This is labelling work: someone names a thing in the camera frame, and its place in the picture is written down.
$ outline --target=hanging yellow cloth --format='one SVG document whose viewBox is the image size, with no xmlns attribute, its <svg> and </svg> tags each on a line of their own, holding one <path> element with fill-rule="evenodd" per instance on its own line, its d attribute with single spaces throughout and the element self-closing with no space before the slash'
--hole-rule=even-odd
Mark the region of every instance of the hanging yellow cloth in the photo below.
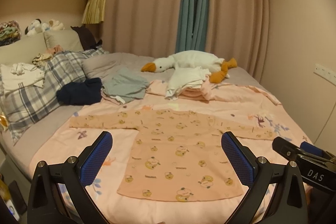
<svg viewBox="0 0 336 224">
<path fill-rule="evenodd" d="M 105 0 L 88 0 L 83 14 L 83 24 L 97 24 L 104 21 Z"/>
</svg>

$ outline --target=pink curtain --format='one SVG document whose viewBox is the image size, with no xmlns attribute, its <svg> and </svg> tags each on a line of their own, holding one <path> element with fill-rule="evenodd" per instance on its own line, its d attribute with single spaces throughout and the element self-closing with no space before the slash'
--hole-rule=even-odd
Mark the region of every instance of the pink curtain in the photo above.
<svg viewBox="0 0 336 224">
<path fill-rule="evenodd" d="M 152 57 L 173 54 L 180 1 L 106 0 L 103 48 Z"/>
<path fill-rule="evenodd" d="M 268 0 L 209 0 L 205 50 L 236 58 L 260 80 L 268 39 Z"/>
</svg>

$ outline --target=das logo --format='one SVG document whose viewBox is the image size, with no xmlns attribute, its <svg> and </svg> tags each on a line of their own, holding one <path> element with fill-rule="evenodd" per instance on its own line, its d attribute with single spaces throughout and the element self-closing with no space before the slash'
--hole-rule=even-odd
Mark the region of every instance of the das logo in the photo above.
<svg viewBox="0 0 336 224">
<path fill-rule="evenodd" d="M 313 176 L 312 177 L 313 179 L 318 180 L 318 181 L 322 181 L 324 177 L 324 175 L 319 176 L 318 172 L 315 173 L 312 169 L 310 169 L 308 172 L 308 177 L 311 177 L 311 176 Z"/>
</svg>

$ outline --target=curtain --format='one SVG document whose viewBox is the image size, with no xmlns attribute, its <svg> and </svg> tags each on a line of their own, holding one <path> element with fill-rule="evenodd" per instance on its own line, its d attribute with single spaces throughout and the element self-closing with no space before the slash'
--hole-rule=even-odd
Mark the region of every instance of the curtain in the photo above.
<svg viewBox="0 0 336 224">
<path fill-rule="evenodd" d="M 103 48 L 166 57 L 175 51 L 180 0 L 106 0 Z"/>
<path fill-rule="evenodd" d="M 209 0 L 181 0 L 179 25 L 176 39 L 176 52 L 204 51 Z"/>
<path fill-rule="evenodd" d="M 103 22 L 105 18 L 105 0 L 88 0 L 82 23 L 98 24 Z"/>
<path fill-rule="evenodd" d="M 205 50 L 236 58 L 260 81 L 268 39 L 268 0 L 209 0 Z"/>
</svg>

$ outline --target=teal curtain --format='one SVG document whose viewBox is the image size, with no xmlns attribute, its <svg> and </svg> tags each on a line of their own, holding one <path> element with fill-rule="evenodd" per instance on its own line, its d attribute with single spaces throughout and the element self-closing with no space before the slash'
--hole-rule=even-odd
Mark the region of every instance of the teal curtain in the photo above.
<svg viewBox="0 0 336 224">
<path fill-rule="evenodd" d="M 197 0 L 195 19 L 194 1 L 181 0 L 176 52 L 205 49 L 209 0 Z"/>
</svg>

